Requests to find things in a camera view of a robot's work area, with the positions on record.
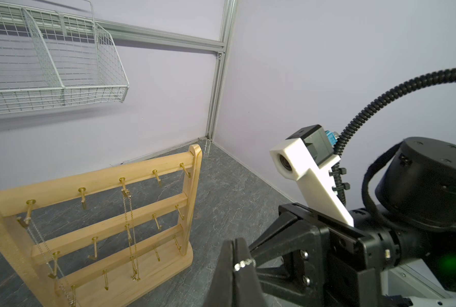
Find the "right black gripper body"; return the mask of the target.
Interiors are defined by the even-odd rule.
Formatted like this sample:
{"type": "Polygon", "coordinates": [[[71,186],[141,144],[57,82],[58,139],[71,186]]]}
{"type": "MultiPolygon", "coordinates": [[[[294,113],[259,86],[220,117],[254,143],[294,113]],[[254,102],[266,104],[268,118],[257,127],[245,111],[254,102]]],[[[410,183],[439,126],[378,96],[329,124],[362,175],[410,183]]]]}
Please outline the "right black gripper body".
{"type": "Polygon", "coordinates": [[[354,227],[297,204],[279,207],[308,221],[321,233],[325,263],[324,306],[393,306],[382,287],[384,271],[401,259],[399,236],[377,223],[365,209],[352,210],[354,227]]]}

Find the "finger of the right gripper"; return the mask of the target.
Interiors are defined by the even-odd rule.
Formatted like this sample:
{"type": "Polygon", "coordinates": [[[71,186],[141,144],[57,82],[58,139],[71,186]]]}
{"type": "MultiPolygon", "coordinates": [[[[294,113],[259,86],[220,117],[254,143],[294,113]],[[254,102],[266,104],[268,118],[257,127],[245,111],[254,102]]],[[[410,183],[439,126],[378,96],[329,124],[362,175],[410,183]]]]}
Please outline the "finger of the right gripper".
{"type": "Polygon", "coordinates": [[[258,269],[279,260],[284,269],[324,267],[324,225],[311,217],[284,212],[250,246],[258,269]]]}
{"type": "Polygon", "coordinates": [[[257,268],[256,273],[265,294],[298,306],[325,305],[321,285],[309,275],[290,273],[283,265],[257,268]]]}

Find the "wooden jewelry display stand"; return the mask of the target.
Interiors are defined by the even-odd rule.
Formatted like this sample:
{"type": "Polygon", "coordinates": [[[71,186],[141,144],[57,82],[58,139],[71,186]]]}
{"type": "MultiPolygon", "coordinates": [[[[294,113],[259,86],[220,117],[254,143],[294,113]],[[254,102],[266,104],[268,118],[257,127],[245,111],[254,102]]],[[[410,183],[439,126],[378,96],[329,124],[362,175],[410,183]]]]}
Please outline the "wooden jewelry display stand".
{"type": "Polygon", "coordinates": [[[43,306],[127,306],[193,263],[190,233],[202,149],[0,191],[0,253],[43,306]],[[184,175],[183,190],[133,207],[131,186],[184,175]],[[39,209],[120,189],[123,212],[54,239],[39,209]]]}

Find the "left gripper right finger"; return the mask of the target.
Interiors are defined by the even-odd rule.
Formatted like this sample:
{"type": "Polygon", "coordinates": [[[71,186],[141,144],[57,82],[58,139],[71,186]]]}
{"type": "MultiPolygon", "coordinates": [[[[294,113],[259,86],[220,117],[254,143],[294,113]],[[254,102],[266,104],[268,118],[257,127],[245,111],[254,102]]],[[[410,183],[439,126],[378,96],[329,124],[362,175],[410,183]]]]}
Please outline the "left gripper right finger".
{"type": "Polygon", "coordinates": [[[236,306],[267,306],[246,240],[237,238],[235,243],[236,306]]]}

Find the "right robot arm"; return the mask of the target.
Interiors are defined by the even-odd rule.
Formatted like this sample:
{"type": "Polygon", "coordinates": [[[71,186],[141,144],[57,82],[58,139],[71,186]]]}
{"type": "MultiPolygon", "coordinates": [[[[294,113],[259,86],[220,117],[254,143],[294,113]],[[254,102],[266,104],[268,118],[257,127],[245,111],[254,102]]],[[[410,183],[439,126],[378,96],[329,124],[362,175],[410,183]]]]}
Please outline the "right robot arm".
{"type": "Polygon", "coordinates": [[[369,119],[415,91],[456,83],[456,68],[407,80],[361,110],[332,143],[320,125],[298,129],[270,155],[304,204],[279,215],[235,272],[253,272],[260,293],[300,306],[411,306],[383,293],[381,274],[415,260],[456,292],[456,145],[409,137],[381,154],[363,176],[363,206],[349,210],[339,162],[369,119]]]}

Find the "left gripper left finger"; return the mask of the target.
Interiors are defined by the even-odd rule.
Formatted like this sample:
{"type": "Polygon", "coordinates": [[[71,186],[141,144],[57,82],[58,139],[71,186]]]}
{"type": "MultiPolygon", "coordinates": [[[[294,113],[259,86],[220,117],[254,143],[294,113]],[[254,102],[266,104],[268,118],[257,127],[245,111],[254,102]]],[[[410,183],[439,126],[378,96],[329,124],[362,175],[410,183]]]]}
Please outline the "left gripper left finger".
{"type": "Polygon", "coordinates": [[[236,305],[234,280],[235,247],[235,240],[226,240],[222,244],[203,306],[232,307],[236,305]]]}

